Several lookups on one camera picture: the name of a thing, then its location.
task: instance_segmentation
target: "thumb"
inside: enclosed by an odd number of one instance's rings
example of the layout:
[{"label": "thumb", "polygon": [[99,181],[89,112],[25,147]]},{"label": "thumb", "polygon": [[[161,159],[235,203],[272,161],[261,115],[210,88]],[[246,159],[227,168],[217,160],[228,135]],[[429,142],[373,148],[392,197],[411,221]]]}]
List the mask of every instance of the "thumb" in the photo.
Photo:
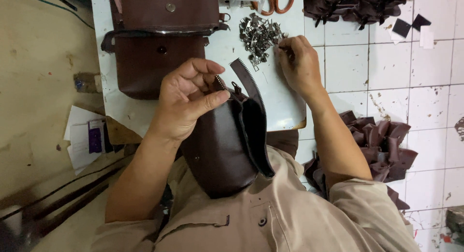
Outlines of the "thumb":
[{"label": "thumb", "polygon": [[198,119],[201,115],[223,104],[229,99],[230,95],[231,94],[228,90],[223,90],[208,94],[190,102],[190,108],[192,110],[192,115],[194,116],[192,118]]},{"label": "thumb", "polygon": [[287,53],[281,48],[279,48],[279,61],[280,61],[280,65],[282,66],[282,70],[284,71],[290,70],[289,57]]}]

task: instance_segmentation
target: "scissors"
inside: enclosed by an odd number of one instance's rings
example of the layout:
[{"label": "scissors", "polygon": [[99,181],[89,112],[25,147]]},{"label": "scissors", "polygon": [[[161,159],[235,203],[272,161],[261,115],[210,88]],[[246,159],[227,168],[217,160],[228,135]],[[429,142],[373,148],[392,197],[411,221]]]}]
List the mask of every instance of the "scissors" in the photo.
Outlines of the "scissors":
[{"label": "scissors", "polygon": [[[258,3],[257,2],[252,1],[252,5],[253,5],[255,10],[258,10]],[[274,11],[276,13],[278,13],[278,14],[283,14],[283,13],[286,13],[288,10],[290,10],[290,7],[292,5],[293,5],[293,0],[289,0],[289,3],[287,4],[287,6],[283,10],[281,10],[279,8],[279,0],[269,0],[269,6],[270,6],[269,11],[262,10],[261,14],[264,15],[264,16],[268,16],[268,15],[271,15]]]}]

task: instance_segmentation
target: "pile of leather pieces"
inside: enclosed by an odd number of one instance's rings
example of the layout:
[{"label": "pile of leather pieces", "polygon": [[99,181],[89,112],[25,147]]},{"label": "pile of leather pieces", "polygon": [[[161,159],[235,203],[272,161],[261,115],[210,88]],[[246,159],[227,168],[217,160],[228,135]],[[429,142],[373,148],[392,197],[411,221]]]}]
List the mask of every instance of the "pile of leather pieces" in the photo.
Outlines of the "pile of leather pieces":
[{"label": "pile of leather pieces", "polygon": [[363,30],[366,24],[383,24],[386,18],[399,16],[400,4],[406,0],[304,0],[304,14],[316,20],[316,27],[320,21],[337,22],[341,16],[344,21],[359,23]]},{"label": "pile of leather pieces", "polygon": [[[402,122],[382,120],[375,124],[373,117],[356,118],[352,111],[340,113],[353,138],[361,148],[371,169],[372,178],[380,182],[392,182],[406,177],[417,152],[400,148],[411,126]],[[319,156],[304,165],[304,175],[308,182],[327,198],[325,176]],[[408,204],[398,198],[398,193],[387,186],[388,195],[398,210],[409,209]]]}]

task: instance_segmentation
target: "beige shirt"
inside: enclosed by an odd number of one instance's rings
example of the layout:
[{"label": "beige shirt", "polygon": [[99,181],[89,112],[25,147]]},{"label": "beige shirt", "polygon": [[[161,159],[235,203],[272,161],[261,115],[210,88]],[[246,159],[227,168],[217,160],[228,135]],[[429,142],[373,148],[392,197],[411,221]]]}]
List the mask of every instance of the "beige shirt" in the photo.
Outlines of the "beige shirt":
[{"label": "beige shirt", "polygon": [[289,154],[270,146],[268,154],[274,178],[259,175],[241,193],[217,200],[177,160],[168,178],[171,218],[159,235],[159,220],[104,224],[92,251],[420,251],[385,184],[337,183],[328,202],[306,191],[298,179],[303,167]]}]

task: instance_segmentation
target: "white table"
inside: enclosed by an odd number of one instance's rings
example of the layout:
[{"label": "white table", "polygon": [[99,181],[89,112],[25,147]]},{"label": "white table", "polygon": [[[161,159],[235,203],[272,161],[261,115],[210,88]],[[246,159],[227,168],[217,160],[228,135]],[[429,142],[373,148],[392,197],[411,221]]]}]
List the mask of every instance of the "white table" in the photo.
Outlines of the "white table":
[{"label": "white table", "polygon": [[[284,7],[288,0],[280,1],[280,6]],[[157,101],[134,100],[119,91],[115,55],[103,52],[100,48],[103,36],[108,31],[113,30],[109,0],[92,0],[92,3],[106,115],[143,137],[153,118]],[[282,32],[287,32],[290,36],[304,35],[305,25],[302,9],[303,0],[295,0],[292,8],[285,14],[273,13],[268,17],[259,16],[265,19],[272,18],[273,22],[279,22]],[[259,64],[257,72],[254,71],[248,60],[249,53],[245,51],[244,43],[239,39],[239,22],[243,17],[249,16],[255,11],[250,10],[249,7],[232,9],[220,7],[219,11],[231,15],[231,20],[227,23],[231,30],[217,31],[209,37],[210,44],[205,47],[206,59],[214,60],[225,67],[225,72],[220,76],[229,87],[232,87],[232,81],[243,87],[229,66],[235,59],[242,59],[252,73],[262,94],[267,111],[268,131],[305,127],[306,104],[294,91],[288,88],[285,77],[279,73],[273,48],[271,47],[266,51],[270,54],[268,61]]]}]

